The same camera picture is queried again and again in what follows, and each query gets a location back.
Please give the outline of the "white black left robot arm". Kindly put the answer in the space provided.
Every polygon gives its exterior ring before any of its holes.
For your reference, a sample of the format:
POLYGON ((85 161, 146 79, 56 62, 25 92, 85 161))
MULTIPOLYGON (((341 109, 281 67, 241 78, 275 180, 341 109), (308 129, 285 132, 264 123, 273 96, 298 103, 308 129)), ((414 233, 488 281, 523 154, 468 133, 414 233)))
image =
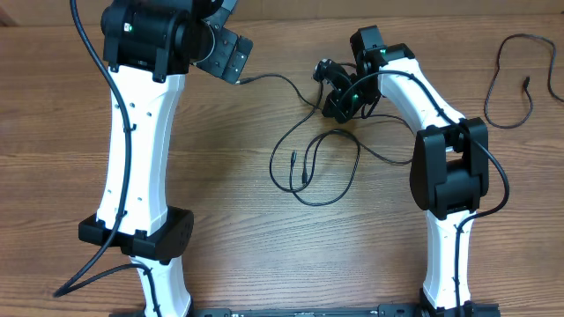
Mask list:
POLYGON ((129 256, 145 316, 188 316, 182 255, 193 213, 169 206, 166 172, 174 112, 190 67, 237 82, 253 48, 226 21, 233 1, 115 1, 102 13, 101 68, 111 89, 105 191, 79 238, 129 256))

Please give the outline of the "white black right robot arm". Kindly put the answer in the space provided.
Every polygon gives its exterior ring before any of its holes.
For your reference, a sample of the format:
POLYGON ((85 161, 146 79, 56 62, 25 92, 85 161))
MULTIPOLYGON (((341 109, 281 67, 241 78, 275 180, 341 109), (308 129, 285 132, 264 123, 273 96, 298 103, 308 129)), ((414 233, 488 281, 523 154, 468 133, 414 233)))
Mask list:
POLYGON ((385 97, 415 135, 410 189, 427 221, 427 273, 415 315, 500 315, 496 304, 471 301, 467 279, 472 218, 489 186, 486 125, 452 108, 427 81, 414 53, 404 43, 385 45, 377 26, 359 29, 350 43, 354 73, 323 59, 313 78, 333 87, 324 116, 348 122, 385 97))

